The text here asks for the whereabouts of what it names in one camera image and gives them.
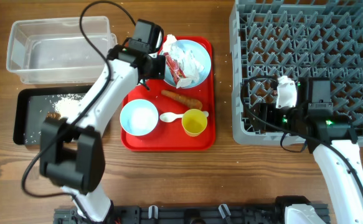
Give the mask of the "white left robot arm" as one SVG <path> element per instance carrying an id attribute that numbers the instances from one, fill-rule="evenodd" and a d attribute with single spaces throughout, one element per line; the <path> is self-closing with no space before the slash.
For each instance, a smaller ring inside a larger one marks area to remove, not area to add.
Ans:
<path id="1" fill-rule="evenodd" d="M 164 79 L 166 58 L 116 45 L 102 74 L 68 118 L 47 118 L 40 139 L 40 174 L 71 196 L 88 223 L 110 223 L 113 202 L 100 182 L 105 170 L 101 136 L 123 99 L 145 80 Z"/>

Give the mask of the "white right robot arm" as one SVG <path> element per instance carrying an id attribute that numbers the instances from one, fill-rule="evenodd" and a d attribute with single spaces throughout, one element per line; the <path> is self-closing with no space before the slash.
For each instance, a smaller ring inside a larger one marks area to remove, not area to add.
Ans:
<path id="1" fill-rule="evenodd" d="M 244 107 L 253 126 L 299 136 L 326 181 L 338 223 L 363 223 L 363 168 L 357 135 L 332 103 L 304 100 L 291 108 L 262 104 Z"/>

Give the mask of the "red snack wrapper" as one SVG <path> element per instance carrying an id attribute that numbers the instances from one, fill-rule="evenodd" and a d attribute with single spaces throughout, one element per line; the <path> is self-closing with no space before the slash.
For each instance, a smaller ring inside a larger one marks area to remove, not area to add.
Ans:
<path id="1" fill-rule="evenodd" d="M 172 79 L 177 85 L 178 82 L 186 76 L 176 60 L 174 60 L 168 53 L 165 53 L 164 56 L 166 57 L 166 65 L 170 70 Z"/>

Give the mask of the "white tissue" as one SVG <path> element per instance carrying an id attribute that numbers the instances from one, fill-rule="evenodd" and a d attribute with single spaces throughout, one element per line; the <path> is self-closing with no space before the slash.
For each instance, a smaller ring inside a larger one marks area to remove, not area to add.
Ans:
<path id="1" fill-rule="evenodd" d="M 168 53 L 174 60 L 176 60 L 185 74 L 185 78 L 181 79 L 176 88 L 185 88 L 200 80 L 200 72 L 203 71 L 204 66 L 196 60 L 192 50 L 182 50 L 174 35 L 168 34 L 166 41 L 162 47 L 163 55 Z"/>

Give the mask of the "yellow plastic cup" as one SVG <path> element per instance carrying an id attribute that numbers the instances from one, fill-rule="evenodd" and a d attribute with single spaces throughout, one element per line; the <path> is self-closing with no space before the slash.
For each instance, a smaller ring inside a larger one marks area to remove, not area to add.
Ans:
<path id="1" fill-rule="evenodd" d="M 200 135 L 207 127 L 208 120 L 205 112 L 198 109 L 190 109 L 182 115 L 182 127 L 191 137 Z"/>

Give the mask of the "light blue bowl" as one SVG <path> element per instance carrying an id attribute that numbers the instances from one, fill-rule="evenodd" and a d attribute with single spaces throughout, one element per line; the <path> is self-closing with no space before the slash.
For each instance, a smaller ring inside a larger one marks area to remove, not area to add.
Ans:
<path id="1" fill-rule="evenodd" d="M 120 124 L 132 136 L 145 136 L 157 126 L 159 113 L 148 100 L 137 99 L 128 102 L 121 110 Z"/>

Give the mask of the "light blue plate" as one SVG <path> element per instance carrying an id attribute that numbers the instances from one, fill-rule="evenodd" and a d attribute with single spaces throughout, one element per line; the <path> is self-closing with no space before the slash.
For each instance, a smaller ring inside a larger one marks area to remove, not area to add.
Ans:
<path id="1" fill-rule="evenodd" d="M 209 53 L 201 44 L 199 44 L 193 40 L 177 40 L 177 42 L 179 43 L 179 46 L 181 47 L 182 50 L 192 50 L 192 53 L 194 54 L 194 57 L 196 58 L 196 60 L 204 66 L 203 71 L 201 71 L 199 73 L 200 80 L 197 83 L 193 83 L 193 84 L 185 87 L 184 89 L 194 88 L 196 86 L 199 86 L 209 76 L 209 73 L 212 68 L 212 61 L 211 61 Z M 175 83 L 173 82 L 173 80 L 171 78 L 171 74 L 170 74 L 170 71 L 169 71 L 167 65 L 165 68 L 164 81 L 167 84 L 169 84 L 173 87 L 176 87 Z"/>

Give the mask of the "orange carrot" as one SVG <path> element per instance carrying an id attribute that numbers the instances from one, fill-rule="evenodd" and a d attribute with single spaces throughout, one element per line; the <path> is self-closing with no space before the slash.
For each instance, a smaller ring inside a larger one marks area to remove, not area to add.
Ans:
<path id="1" fill-rule="evenodd" d="M 190 97 L 184 96 L 184 95 L 180 95 L 178 93 L 168 91 L 168 90 L 162 90 L 161 94 L 163 96 L 166 96 L 174 101 L 177 101 L 177 102 L 183 104 L 184 106 L 188 107 L 189 109 L 201 110 L 203 108 L 202 102 L 197 99 L 190 98 Z"/>

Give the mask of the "white rice pile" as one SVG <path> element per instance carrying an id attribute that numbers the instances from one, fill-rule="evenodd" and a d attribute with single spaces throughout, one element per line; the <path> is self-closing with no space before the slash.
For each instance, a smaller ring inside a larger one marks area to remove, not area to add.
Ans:
<path id="1" fill-rule="evenodd" d="M 68 93 L 31 96 L 27 101 L 24 144 L 40 144 L 41 126 L 47 113 L 59 113 L 61 118 L 68 118 L 84 95 L 84 93 Z"/>

